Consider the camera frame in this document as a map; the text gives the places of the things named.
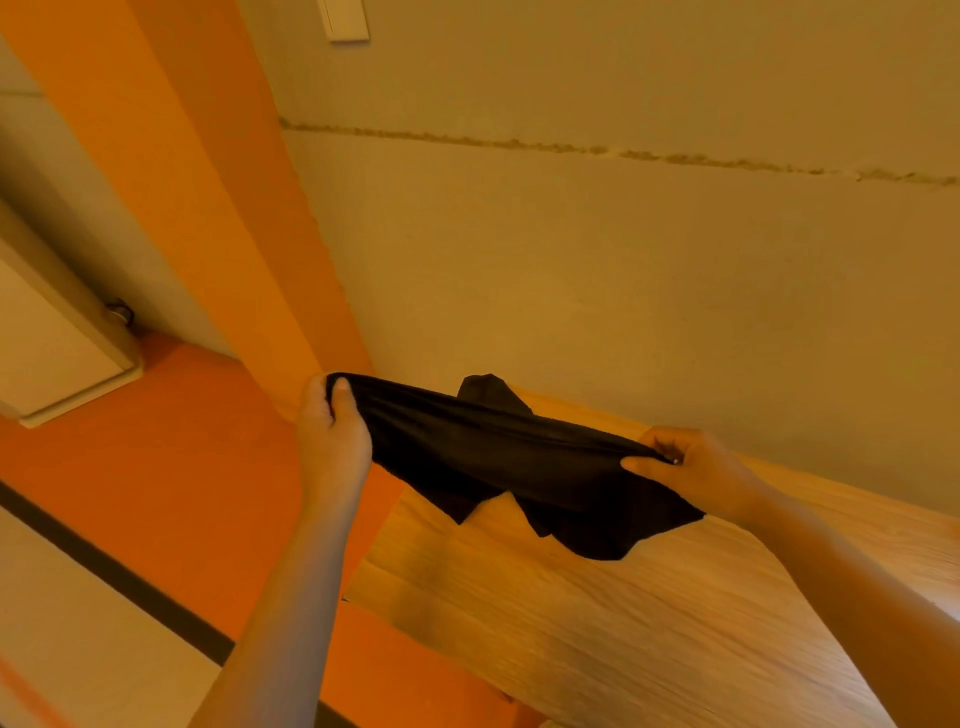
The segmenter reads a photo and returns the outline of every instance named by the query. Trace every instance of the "light switch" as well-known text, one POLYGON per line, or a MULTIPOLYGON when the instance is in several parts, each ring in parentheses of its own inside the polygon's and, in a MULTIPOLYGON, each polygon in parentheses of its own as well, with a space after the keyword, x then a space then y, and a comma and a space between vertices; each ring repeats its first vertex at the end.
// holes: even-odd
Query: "light switch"
POLYGON ((362 0, 317 0, 324 17, 326 39, 331 43, 370 40, 362 0))

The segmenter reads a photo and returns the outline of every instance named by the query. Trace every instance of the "person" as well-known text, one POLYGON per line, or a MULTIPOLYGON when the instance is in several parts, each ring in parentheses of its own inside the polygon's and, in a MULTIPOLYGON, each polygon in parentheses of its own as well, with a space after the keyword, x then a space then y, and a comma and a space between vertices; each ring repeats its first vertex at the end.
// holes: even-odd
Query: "person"
MULTIPOLYGON (((372 457, 347 381, 335 383, 332 410, 324 392, 324 378, 315 377, 300 405, 300 521, 190 728, 313 725, 344 549, 372 457)), ((760 539, 900 728, 960 724, 960 623, 711 435, 653 427, 640 442, 674 464, 629 457, 622 466, 760 539)))

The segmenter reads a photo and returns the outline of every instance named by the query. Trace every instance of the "black cloth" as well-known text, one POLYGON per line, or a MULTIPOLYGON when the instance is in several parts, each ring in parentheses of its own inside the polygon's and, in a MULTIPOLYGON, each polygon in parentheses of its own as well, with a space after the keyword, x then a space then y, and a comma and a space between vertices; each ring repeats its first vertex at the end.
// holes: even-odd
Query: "black cloth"
POLYGON ((541 537, 588 559, 704 514, 670 489, 627 473, 620 459, 655 450, 608 432, 539 417, 494 375, 468 376, 457 397, 374 376, 345 376, 373 440, 373 462, 457 523, 481 502, 514 495, 541 537))

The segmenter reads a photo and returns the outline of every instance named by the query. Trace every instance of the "wooden table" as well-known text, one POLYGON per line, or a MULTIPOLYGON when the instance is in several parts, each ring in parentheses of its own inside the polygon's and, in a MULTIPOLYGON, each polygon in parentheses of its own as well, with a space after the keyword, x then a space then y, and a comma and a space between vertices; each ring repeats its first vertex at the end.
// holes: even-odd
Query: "wooden table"
MULTIPOLYGON (((645 429, 518 393, 547 417, 645 429)), ((960 521, 744 460, 960 618, 960 521)), ((509 495, 457 526, 408 489, 346 598, 567 728, 892 725, 779 562, 710 517, 595 562, 539 539, 509 495)))

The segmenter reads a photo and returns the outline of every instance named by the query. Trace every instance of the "black floor stripe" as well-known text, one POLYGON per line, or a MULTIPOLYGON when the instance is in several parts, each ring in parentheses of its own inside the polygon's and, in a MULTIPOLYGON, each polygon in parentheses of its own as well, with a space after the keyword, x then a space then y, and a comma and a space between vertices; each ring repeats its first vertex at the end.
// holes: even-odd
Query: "black floor stripe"
MULTIPOLYGON (((190 610, 180 606, 161 590, 67 528, 49 513, 21 496, 0 480, 0 507, 20 519, 37 534, 59 548, 86 570, 110 585, 136 606, 210 660, 222 666, 233 649, 233 640, 190 610)), ((316 728, 355 728, 323 702, 318 702, 316 728)))

